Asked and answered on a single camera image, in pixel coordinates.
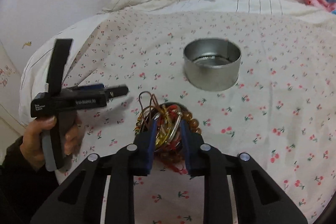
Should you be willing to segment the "person's left hand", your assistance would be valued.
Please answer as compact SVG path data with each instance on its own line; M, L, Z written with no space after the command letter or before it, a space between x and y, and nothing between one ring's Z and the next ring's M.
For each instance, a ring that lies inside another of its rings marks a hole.
M56 122L57 119L55 116L39 118L30 122L25 129L20 150L23 157L33 169L38 170L45 164L41 145L41 133L43 130L52 129L56 125ZM79 148L79 125L81 125L81 120L76 116L72 127L65 134L64 153L67 156L73 154Z

